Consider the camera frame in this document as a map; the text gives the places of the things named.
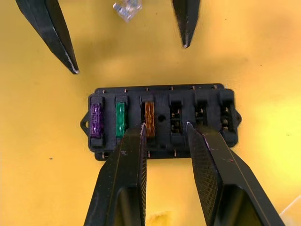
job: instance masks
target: green fuse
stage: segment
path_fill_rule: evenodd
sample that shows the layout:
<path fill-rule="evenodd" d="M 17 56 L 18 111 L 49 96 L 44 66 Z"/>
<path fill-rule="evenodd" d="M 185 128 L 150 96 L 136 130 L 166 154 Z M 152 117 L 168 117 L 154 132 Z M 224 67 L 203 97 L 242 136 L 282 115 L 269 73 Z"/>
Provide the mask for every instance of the green fuse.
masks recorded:
<path fill-rule="evenodd" d="M 126 103 L 116 103 L 116 137 L 123 137 L 127 129 Z"/>

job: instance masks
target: purple fuse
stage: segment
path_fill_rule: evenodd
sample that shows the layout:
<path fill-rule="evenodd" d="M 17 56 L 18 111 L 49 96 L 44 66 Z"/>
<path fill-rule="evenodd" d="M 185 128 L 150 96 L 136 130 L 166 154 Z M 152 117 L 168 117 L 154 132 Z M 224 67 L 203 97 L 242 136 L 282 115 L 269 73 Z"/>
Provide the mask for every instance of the purple fuse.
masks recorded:
<path fill-rule="evenodd" d="M 103 108 L 101 104 L 92 104 L 90 109 L 90 134 L 91 137 L 103 136 Z"/>

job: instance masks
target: yellow surface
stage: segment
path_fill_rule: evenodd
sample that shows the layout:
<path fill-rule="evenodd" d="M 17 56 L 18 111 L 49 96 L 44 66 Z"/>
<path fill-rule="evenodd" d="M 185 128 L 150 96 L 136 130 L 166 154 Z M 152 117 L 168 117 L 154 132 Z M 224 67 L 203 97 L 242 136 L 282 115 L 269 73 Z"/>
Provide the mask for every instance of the yellow surface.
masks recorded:
<path fill-rule="evenodd" d="M 102 162 L 79 127 L 97 87 L 220 82 L 243 117 L 234 148 L 280 213 L 301 192 L 301 1 L 204 0 L 182 49 L 171 1 L 128 24 L 113 1 L 60 0 L 81 74 L 14 0 L 0 6 L 2 226 L 81 226 Z M 190 159 L 148 161 L 148 226 L 202 226 Z"/>

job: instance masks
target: black plastic housing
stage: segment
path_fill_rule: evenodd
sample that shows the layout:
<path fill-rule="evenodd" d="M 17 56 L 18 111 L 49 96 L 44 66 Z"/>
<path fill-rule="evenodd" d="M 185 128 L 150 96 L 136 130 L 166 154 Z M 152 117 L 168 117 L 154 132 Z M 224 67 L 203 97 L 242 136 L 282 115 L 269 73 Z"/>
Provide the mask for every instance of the black plastic housing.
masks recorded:
<path fill-rule="evenodd" d="M 238 142 L 237 127 L 241 116 L 235 109 L 234 92 L 222 84 L 98 88 L 89 96 L 88 113 L 80 123 L 97 160 L 106 160 L 120 141 L 115 128 L 116 103 L 126 103 L 128 127 L 140 128 L 144 120 L 143 103 L 148 101 L 154 102 L 155 114 L 155 137 L 147 139 L 149 159 L 189 158 L 188 121 L 220 131 L 229 147 Z M 91 138 L 87 127 L 91 102 L 102 104 L 104 109 L 104 136 L 101 139 Z"/>

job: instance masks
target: orange fuse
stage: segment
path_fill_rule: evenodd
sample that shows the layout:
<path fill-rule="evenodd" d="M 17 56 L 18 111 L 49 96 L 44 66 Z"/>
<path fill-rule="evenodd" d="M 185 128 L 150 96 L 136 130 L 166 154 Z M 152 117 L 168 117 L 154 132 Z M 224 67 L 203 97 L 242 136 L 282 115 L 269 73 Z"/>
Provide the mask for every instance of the orange fuse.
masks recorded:
<path fill-rule="evenodd" d="M 146 136 L 155 136 L 155 111 L 154 102 L 145 102 L 145 124 L 146 124 Z"/>

